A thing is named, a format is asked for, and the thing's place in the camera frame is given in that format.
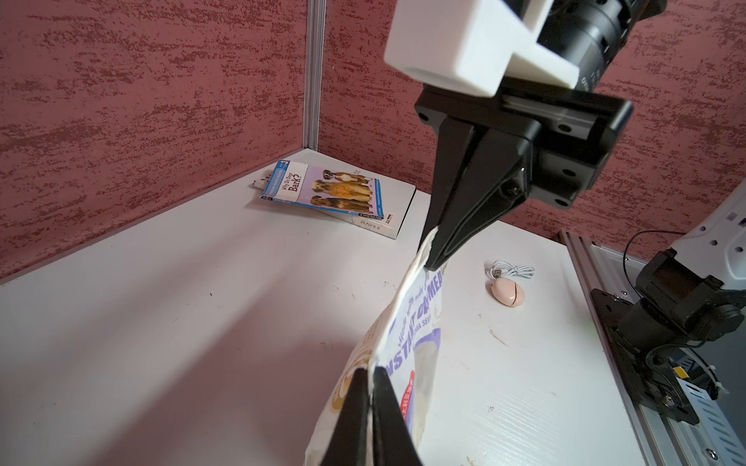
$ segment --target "yellow label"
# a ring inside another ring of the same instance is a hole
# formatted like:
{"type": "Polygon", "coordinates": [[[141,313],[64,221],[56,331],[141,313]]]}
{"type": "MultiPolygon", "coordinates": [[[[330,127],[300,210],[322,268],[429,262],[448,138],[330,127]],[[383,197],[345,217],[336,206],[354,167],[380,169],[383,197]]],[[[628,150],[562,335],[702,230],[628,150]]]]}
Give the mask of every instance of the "yellow label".
{"type": "Polygon", "coordinates": [[[680,365],[678,365],[678,366],[676,366],[674,368],[674,372],[676,373],[677,376],[679,376],[680,379],[688,379],[689,378],[689,374],[687,374],[686,371],[684,371],[684,368],[681,367],[680,365]]]}

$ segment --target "red label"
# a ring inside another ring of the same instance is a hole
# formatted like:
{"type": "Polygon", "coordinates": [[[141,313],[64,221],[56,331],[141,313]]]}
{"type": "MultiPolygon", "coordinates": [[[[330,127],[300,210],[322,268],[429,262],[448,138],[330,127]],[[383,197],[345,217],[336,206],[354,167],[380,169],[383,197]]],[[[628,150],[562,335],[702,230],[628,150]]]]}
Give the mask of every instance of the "red label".
{"type": "Polygon", "coordinates": [[[407,413],[410,410],[410,399],[412,398],[412,386],[415,384],[415,371],[410,374],[410,384],[407,385],[407,390],[404,391],[404,395],[401,397],[401,415],[404,416],[404,420],[407,420],[407,413]]]}

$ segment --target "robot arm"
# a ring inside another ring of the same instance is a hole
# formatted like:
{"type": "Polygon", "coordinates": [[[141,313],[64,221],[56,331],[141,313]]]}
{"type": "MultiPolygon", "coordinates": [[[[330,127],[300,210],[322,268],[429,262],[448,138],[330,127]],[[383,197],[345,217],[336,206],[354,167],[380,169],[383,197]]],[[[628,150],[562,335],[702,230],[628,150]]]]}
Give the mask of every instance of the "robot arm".
{"type": "Polygon", "coordinates": [[[746,289],[746,180],[671,249],[699,277],[713,276],[723,289],[746,289]]]}
{"type": "Polygon", "coordinates": [[[592,93],[640,19],[663,0],[399,0],[386,62],[425,83],[415,108],[438,135],[437,269],[529,197],[569,209],[632,115],[592,93]]]}

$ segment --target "white cable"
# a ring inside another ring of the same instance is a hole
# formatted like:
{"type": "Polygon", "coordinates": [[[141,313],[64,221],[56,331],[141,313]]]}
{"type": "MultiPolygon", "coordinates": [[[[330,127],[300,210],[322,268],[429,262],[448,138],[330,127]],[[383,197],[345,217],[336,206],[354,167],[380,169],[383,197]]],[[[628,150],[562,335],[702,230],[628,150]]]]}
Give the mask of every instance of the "white cable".
{"type": "Polygon", "coordinates": [[[715,384],[716,387],[718,387],[718,393],[729,393],[728,390],[723,387],[723,384],[718,381],[718,378],[715,377],[715,366],[714,365],[705,365],[705,362],[702,360],[702,358],[699,357],[698,354],[696,354],[694,351],[692,351],[690,348],[682,347],[681,350],[692,358],[699,366],[702,368],[702,370],[709,376],[709,378],[712,380],[712,382],[715,384]]]}
{"type": "Polygon", "coordinates": [[[487,277],[497,280],[499,277],[523,277],[532,278],[534,268],[530,265],[510,265],[505,260],[496,260],[486,270],[487,277]]]}

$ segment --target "red textured wall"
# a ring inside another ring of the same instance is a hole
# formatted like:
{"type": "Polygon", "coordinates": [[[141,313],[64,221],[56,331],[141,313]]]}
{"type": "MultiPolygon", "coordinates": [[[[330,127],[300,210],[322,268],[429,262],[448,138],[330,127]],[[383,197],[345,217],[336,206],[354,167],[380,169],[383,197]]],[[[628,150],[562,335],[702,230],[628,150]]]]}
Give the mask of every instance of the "red textured wall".
{"type": "MultiPolygon", "coordinates": [[[[395,0],[327,0],[319,150],[430,191],[436,138],[417,119],[421,86],[386,67],[395,0]]],[[[746,3],[669,0],[641,22],[597,91],[635,103],[592,191],[569,211],[530,200],[505,220],[622,248],[637,230],[689,230],[746,177],[746,3]]],[[[671,236],[641,236],[650,256],[671,236]]]]}
{"type": "Polygon", "coordinates": [[[304,0],[0,4],[0,278],[301,147],[304,0]]]}

